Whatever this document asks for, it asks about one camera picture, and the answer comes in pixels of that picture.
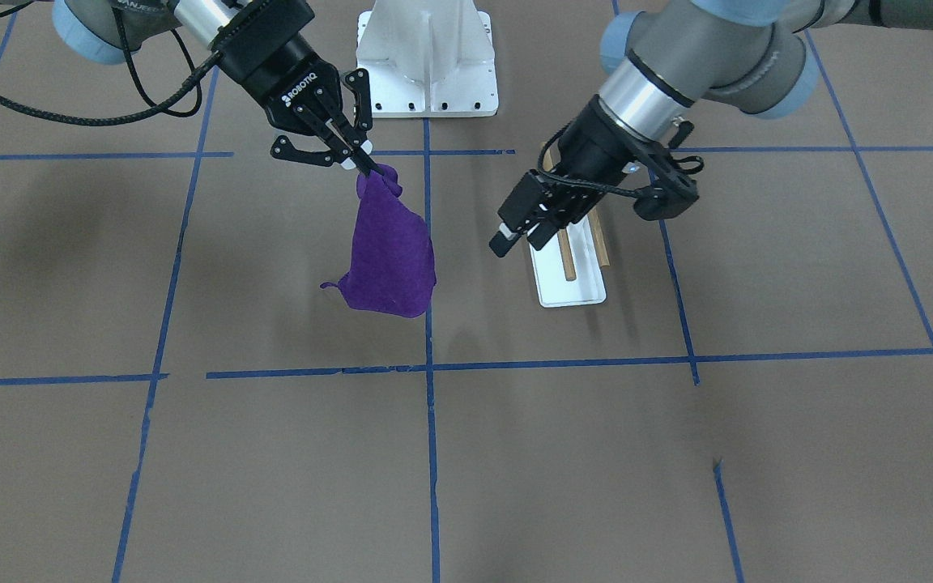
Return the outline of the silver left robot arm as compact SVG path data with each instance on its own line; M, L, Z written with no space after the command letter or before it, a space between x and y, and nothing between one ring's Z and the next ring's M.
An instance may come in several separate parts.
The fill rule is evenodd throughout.
M607 81L549 140L558 163L512 189L490 249L505 256L526 240L540 250L607 194L631 198L647 221L684 213L703 167L671 155L692 133L689 109L710 100L764 119L792 114L817 79L800 33L835 23L933 31L933 1L670 1L616 15L600 41Z

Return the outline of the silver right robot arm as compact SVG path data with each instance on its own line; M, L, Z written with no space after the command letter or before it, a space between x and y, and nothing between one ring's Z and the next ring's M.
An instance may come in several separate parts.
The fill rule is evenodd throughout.
M184 28L280 130L276 159L377 170L368 73L318 56L302 33L315 18L306 1L56 1L52 18L68 47L103 64Z

